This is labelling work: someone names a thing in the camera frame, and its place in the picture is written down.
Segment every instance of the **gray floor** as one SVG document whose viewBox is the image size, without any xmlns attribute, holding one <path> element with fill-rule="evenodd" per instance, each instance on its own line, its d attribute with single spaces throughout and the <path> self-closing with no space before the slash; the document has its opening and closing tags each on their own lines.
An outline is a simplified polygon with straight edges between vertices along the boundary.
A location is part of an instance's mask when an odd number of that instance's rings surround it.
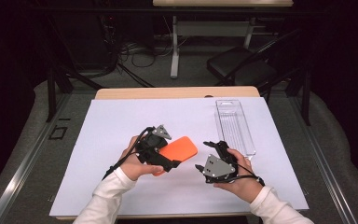
<svg viewBox="0 0 358 224">
<path fill-rule="evenodd" d="M 240 44 L 242 40 L 219 39 L 211 42 L 189 39 L 181 47 L 179 78 L 171 79 L 171 56 L 158 56 L 152 66 L 136 67 L 130 58 L 123 62 L 135 74 L 157 87 L 212 86 L 216 79 L 205 69 L 208 57 L 216 52 Z M 136 55 L 135 62 L 150 58 Z M 94 81 L 109 88 L 140 87 L 119 70 Z M 1 213 L 2 223 L 63 223 L 48 216 L 53 195 L 62 181 L 72 148 L 86 116 L 95 91 L 73 79 L 76 90 L 64 95 L 57 92 L 62 105 L 57 117 L 46 124 L 47 84 L 35 88 L 36 100 L 21 138 L 13 150 L 5 171 L 0 176 L 0 202 L 24 158 L 34 158 L 33 168 L 21 178 L 9 205 Z M 312 94 L 308 127 L 298 115 L 298 98 L 287 98 L 276 88 L 269 109 L 303 188 L 310 210 L 303 212 L 315 223 L 358 223 L 358 172 L 350 162 L 345 133 L 318 96 Z M 54 127 L 66 127 L 62 140 L 54 140 Z"/>
</svg>

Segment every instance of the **white paper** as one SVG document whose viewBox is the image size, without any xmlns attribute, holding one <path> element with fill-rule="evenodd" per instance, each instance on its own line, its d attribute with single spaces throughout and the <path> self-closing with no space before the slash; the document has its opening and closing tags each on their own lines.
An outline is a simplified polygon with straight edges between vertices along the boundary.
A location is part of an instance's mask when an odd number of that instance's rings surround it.
<svg viewBox="0 0 358 224">
<path fill-rule="evenodd" d="M 255 173 L 295 209 L 308 209 L 263 98 L 93 100 L 50 215 L 77 216 L 130 139 L 144 128 L 160 124 L 164 124 L 172 141 L 188 136 L 199 152 L 169 173 L 141 176 L 136 187 L 123 195 L 119 217 L 249 212 L 249 204 L 206 184 L 195 168 L 195 164 L 204 166 L 209 154 L 217 156 L 214 148 L 203 145 L 204 141 L 219 141 L 214 119 L 217 99 L 241 101 L 255 144 Z"/>
</svg>

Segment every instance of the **white sleeve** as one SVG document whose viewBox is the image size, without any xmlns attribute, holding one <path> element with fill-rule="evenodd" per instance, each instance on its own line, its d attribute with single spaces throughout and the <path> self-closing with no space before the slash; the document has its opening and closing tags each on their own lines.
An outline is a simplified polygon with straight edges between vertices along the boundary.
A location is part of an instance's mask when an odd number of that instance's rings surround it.
<svg viewBox="0 0 358 224">
<path fill-rule="evenodd" d="M 130 180 L 118 167 L 97 186 L 74 223 L 114 223 L 122 194 L 135 187 L 135 184 L 136 181 Z"/>
<path fill-rule="evenodd" d="M 310 224 L 313 223 L 306 217 L 299 214 L 289 203 L 278 198 L 275 189 L 264 187 L 251 203 L 251 212 L 263 219 L 264 224 L 292 223 Z"/>
</svg>

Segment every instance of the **table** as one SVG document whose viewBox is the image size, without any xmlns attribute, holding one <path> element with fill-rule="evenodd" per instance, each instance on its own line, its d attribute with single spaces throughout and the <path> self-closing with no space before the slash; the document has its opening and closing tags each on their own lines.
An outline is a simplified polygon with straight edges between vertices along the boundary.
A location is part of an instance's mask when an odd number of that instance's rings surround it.
<svg viewBox="0 0 358 224">
<path fill-rule="evenodd" d="M 153 0 L 155 7 L 291 7 L 292 0 Z M 178 21 L 172 22 L 171 78 L 178 77 L 179 35 L 245 36 L 244 46 L 249 47 L 255 18 L 248 21 Z"/>
<path fill-rule="evenodd" d="M 178 167 L 168 174 L 159 177 L 142 176 L 135 189 L 123 195 L 118 218 L 248 214 L 248 204 L 229 192 L 205 184 L 204 177 L 194 167 L 194 163 L 205 163 L 207 154 L 213 153 L 213 149 L 202 148 L 200 143 L 201 139 L 213 140 L 217 137 L 216 133 L 211 132 L 215 129 L 211 109 L 213 110 L 215 99 L 221 99 L 220 96 L 240 99 L 242 106 L 248 111 L 249 119 L 258 120 L 257 123 L 249 123 L 255 135 L 262 137 L 258 140 L 255 137 L 255 147 L 258 150 L 253 158 L 255 172 L 267 184 L 275 186 L 282 198 L 287 199 L 295 209 L 308 209 L 268 107 L 264 99 L 258 97 L 256 88 L 187 87 L 100 90 L 91 103 L 50 215 L 62 219 L 77 216 L 101 181 L 100 175 L 111 165 L 111 159 L 121 154 L 121 150 L 113 151 L 112 148 L 126 147 L 128 141 L 122 139 L 136 135 L 134 132 L 147 124 L 158 125 L 154 124 L 157 120 L 166 122 L 164 125 L 172 140 L 184 133 L 188 134 L 199 148 L 199 153 L 183 162 L 180 169 Z M 257 126 L 265 129 L 256 130 Z M 267 152 L 263 148 L 274 150 Z M 276 168 L 280 168 L 282 175 L 272 174 Z"/>
</svg>

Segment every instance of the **cable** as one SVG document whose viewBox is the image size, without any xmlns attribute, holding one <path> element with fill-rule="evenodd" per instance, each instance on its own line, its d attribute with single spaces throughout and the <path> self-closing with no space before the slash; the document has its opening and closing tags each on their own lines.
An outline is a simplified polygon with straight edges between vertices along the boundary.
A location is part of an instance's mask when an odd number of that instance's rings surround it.
<svg viewBox="0 0 358 224">
<path fill-rule="evenodd" d="M 244 166 L 241 166 L 241 165 L 239 165 L 237 163 L 234 163 L 234 164 L 238 165 L 240 168 L 242 168 L 245 171 L 249 172 L 250 175 L 237 175 L 237 176 L 231 177 L 230 179 L 218 180 L 218 181 L 215 181 L 215 182 L 216 183 L 229 183 L 229 182 L 232 182 L 232 181 L 237 180 L 237 179 L 252 178 L 252 179 L 255 179 L 258 183 L 260 183 L 261 186 L 263 186 L 263 187 L 266 186 L 266 184 L 264 183 L 264 180 L 260 176 L 255 175 L 255 173 L 253 173 L 250 170 L 246 169 Z"/>
<path fill-rule="evenodd" d="M 144 55 L 147 55 L 146 53 L 151 53 L 151 56 L 153 57 L 153 60 L 152 60 L 152 62 L 150 64 L 147 64 L 147 65 L 137 65 L 137 64 L 135 64 L 135 62 L 134 62 L 135 55 L 140 54 L 140 52 L 136 52 L 136 53 L 132 54 L 132 58 L 131 58 L 132 65 L 134 65 L 135 67 L 141 67 L 141 68 L 151 66 L 156 61 L 156 55 L 154 54 L 154 52 L 149 52 L 149 51 L 145 51 Z"/>
<path fill-rule="evenodd" d="M 123 162 L 132 154 L 132 151 L 135 149 L 136 144 L 139 142 L 139 140 L 141 140 L 141 137 L 144 136 L 145 132 L 150 132 L 152 131 L 153 128 L 152 127 L 147 127 L 145 128 L 136 138 L 135 142 L 132 144 L 130 150 L 127 152 L 127 154 L 121 158 L 118 162 L 116 162 L 115 165 L 110 166 L 109 170 L 106 171 L 106 174 L 103 176 L 103 180 L 109 176 L 110 174 L 112 174 L 121 164 L 123 164 Z"/>
<path fill-rule="evenodd" d="M 145 81 L 142 78 L 140 78 L 137 75 L 135 75 L 132 71 L 130 71 L 130 69 L 128 69 L 122 63 L 118 63 L 117 66 L 120 67 L 121 69 L 123 69 L 123 71 L 125 71 L 134 81 L 136 81 L 137 83 L 139 83 L 143 87 L 149 87 L 149 88 L 154 88 L 155 87 L 152 84 L 148 83 L 147 81 Z"/>
</svg>

